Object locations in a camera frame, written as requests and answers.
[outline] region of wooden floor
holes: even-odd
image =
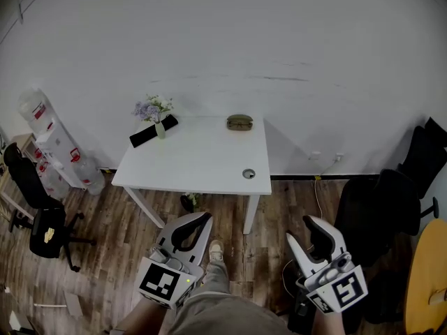
[[[333,222],[345,181],[318,181],[317,192],[323,217]],[[248,199],[234,195],[204,195],[201,209],[214,216],[211,239],[221,239],[226,247],[231,290],[278,313],[287,309],[292,298],[281,280],[286,254],[285,232],[291,230],[308,237],[301,216],[318,216],[312,181],[273,181],[272,195],[261,197],[251,234],[242,235],[244,208]],[[145,197],[169,222],[185,214],[179,193],[148,191]],[[97,246],[71,244],[74,265],[68,268],[63,252],[59,259],[48,260],[29,250],[30,230],[14,229],[15,245],[10,252],[6,285],[12,295],[0,294],[0,329],[6,330],[12,309],[28,315],[41,334],[98,334],[116,325],[138,303],[133,282],[141,257],[156,239],[156,228],[120,187],[105,187],[100,196],[73,190],[64,204],[68,218],[78,209],[86,218],[78,221],[77,237],[95,238]],[[0,282],[5,279],[6,262],[13,246],[7,222],[0,220]],[[409,241],[397,240],[393,251],[369,270],[368,277],[380,267],[408,267]],[[63,304],[63,291],[80,297],[84,317],[71,318],[67,310],[34,308],[33,303]],[[358,334],[395,335],[401,324],[362,323]]]

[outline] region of potted plant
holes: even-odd
[[[160,96],[150,96],[144,102],[137,102],[133,115],[144,121],[153,121],[155,123],[156,134],[160,139],[165,137],[165,128],[161,123],[161,114],[174,109],[173,99],[166,100]]]

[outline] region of power outlet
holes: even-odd
[[[309,155],[309,160],[319,160],[321,156],[321,151],[313,151]]]
[[[344,154],[343,153],[336,153],[334,156],[334,162],[335,163],[339,163],[340,161],[342,161],[344,158]]]

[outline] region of white table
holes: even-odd
[[[165,223],[138,189],[249,195],[244,234],[249,234],[260,195],[272,193],[262,117],[251,131],[230,131],[224,117],[178,117],[179,124],[134,148],[129,145],[112,184],[123,186],[159,227]],[[151,124],[142,122],[138,131]],[[242,172],[256,176],[245,179]]]

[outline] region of flower vase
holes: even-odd
[[[165,127],[163,126],[163,124],[160,121],[158,123],[155,123],[155,131],[160,139],[165,138]]]

